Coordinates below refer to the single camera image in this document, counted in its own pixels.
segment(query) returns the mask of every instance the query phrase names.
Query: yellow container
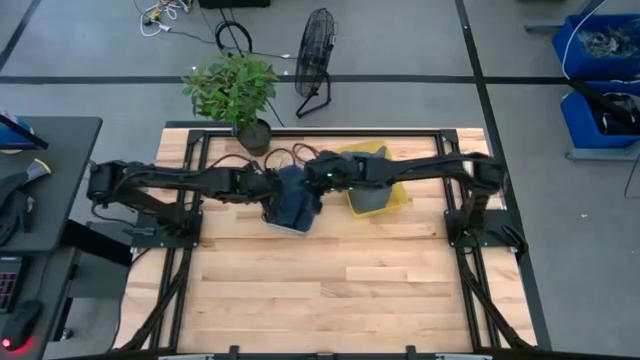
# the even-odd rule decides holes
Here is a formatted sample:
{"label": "yellow container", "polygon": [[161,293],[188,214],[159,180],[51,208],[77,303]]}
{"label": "yellow container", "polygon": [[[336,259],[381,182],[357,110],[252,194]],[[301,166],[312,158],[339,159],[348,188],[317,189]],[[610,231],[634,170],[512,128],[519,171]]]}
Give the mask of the yellow container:
{"label": "yellow container", "polygon": [[[384,154],[384,157],[389,160],[393,160],[391,156],[391,151],[389,150],[389,146],[387,146],[387,143],[384,140],[373,140],[373,141],[367,141],[359,144],[342,146],[336,149],[336,152],[342,153],[345,151],[349,151],[349,152],[361,151],[361,152],[375,153],[376,151],[378,151],[378,149],[380,149],[383,146],[386,148],[386,153]],[[389,201],[387,202],[387,205],[382,209],[359,213],[351,205],[351,199],[349,196],[347,196],[347,201],[349,201],[349,207],[351,208],[351,213],[353,213],[353,216],[356,218],[364,218],[364,217],[378,215],[378,214],[382,214],[382,213],[386,213],[386,212],[398,209],[409,202],[409,197],[407,196],[407,191],[404,189],[404,186],[402,186],[401,183],[396,183],[396,184],[393,184],[393,186],[391,187],[391,195],[389,196]]]}

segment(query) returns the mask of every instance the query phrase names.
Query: fan stand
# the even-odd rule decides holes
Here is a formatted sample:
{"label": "fan stand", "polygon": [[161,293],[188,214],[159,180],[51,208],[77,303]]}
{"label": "fan stand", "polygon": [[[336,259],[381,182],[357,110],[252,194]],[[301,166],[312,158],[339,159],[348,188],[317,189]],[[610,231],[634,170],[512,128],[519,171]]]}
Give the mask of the fan stand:
{"label": "fan stand", "polygon": [[324,72],[324,78],[327,80],[327,100],[323,103],[320,104],[312,109],[306,110],[306,111],[302,111],[302,109],[307,105],[307,103],[309,102],[309,100],[311,100],[312,97],[314,96],[318,96],[318,92],[315,92],[311,95],[309,95],[307,97],[307,99],[302,103],[302,105],[300,105],[300,107],[298,108],[298,111],[296,111],[296,116],[298,117],[298,119],[302,118],[303,116],[314,112],[318,109],[322,109],[323,107],[329,105],[329,103],[331,102],[331,76],[329,75],[328,72]]}

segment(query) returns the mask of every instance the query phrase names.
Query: wooden tabletop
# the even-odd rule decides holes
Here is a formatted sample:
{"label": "wooden tabletop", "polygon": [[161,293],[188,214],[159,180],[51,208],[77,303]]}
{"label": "wooden tabletop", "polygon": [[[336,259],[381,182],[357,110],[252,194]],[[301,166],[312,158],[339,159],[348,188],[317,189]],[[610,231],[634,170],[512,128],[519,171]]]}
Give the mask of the wooden tabletop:
{"label": "wooden tabletop", "polygon": [[[164,131],[157,165],[181,167],[188,131]],[[458,129],[458,135],[462,152],[488,152],[482,129]],[[304,142],[336,149],[368,140],[373,139],[274,138],[272,148]],[[436,155],[429,138],[384,140],[396,160]],[[209,150],[208,164],[229,153],[248,156],[233,138],[214,138]],[[287,156],[274,154],[269,166],[290,164]],[[221,163],[241,164],[239,159]],[[455,254],[446,240],[442,181],[403,185],[407,205],[364,219],[351,215],[344,193],[324,196],[323,211],[305,237],[264,224],[259,205],[206,199],[178,350],[224,353],[239,345],[244,353],[401,353],[416,345],[419,352],[470,351]],[[176,196],[152,193],[167,202]],[[500,206],[499,197],[490,201],[490,207]],[[514,255],[506,248],[483,248],[482,253],[496,306],[522,338],[535,344]],[[153,308],[164,256],[165,250],[152,250],[131,270],[116,346],[131,338]],[[481,306],[476,309],[488,345]],[[164,343],[167,337],[164,331]]]}

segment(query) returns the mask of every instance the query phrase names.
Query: blue bin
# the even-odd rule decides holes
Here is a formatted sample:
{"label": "blue bin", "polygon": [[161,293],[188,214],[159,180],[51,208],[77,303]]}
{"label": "blue bin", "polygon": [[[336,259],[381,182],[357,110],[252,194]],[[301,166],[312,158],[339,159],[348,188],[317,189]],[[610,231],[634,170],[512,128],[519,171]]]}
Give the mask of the blue bin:
{"label": "blue bin", "polygon": [[[622,92],[640,96],[640,83],[590,82],[589,86],[602,94]],[[577,91],[572,92],[562,101],[561,108],[573,145],[576,148],[625,148],[640,140],[640,135],[604,135],[600,133],[587,99]]]}
{"label": "blue bin", "polygon": [[[568,16],[565,24],[553,37],[553,47],[562,64],[567,42],[573,30],[584,19],[585,15]],[[580,30],[604,31],[608,28],[618,28],[625,26],[633,20],[640,19],[638,15],[592,15],[582,24]],[[582,45],[578,33],[571,40],[567,59],[565,61],[565,71],[569,77],[576,77],[591,80],[626,79],[640,74],[640,56],[631,57],[593,57]]]}

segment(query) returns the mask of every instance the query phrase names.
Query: concrete floor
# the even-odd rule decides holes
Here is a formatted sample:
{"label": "concrete floor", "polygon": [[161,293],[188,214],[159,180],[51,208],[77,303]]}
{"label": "concrete floor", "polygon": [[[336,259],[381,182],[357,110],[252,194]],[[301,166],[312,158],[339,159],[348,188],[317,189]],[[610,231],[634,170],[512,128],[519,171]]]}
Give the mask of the concrete floor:
{"label": "concrete floor", "polygon": [[[138,2],[141,8],[153,3]],[[559,76],[551,35],[527,34],[522,24],[562,19],[579,5],[580,0],[492,0],[491,5],[465,0],[485,76]],[[323,6],[340,24],[332,74],[472,75],[450,0],[273,0],[270,8],[234,13],[254,37],[256,51],[295,54],[308,14]],[[27,7],[27,1],[0,0],[0,49]],[[221,20],[217,11],[205,12],[212,25]],[[601,12],[638,13],[640,2],[610,0]],[[170,25],[213,39],[197,10]],[[180,76],[217,53],[214,46],[183,36],[143,38],[131,0],[42,0],[0,72],[0,84],[6,76]],[[292,61],[268,61],[281,75],[294,72]],[[0,105],[22,115],[99,116],[104,124],[96,161],[150,162],[164,123],[192,120],[181,88],[4,84]],[[568,87],[490,85],[488,90],[553,348],[640,356],[640,203],[623,197],[631,164],[564,159],[571,140],[560,102]],[[293,85],[278,84],[277,94],[273,104],[286,126],[485,126],[473,84],[337,83],[331,105],[303,120],[294,115],[301,99]],[[264,118],[277,126],[272,114]],[[132,142],[141,149],[135,154]],[[87,206],[80,195],[72,216],[88,220]],[[124,209],[110,211],[133,217]],[[77,338],[52,344],[48,356],[104,351],[116,309],[115,298],[75,303],[68,325]],[[96,315],[81,322],[82,314]]]}

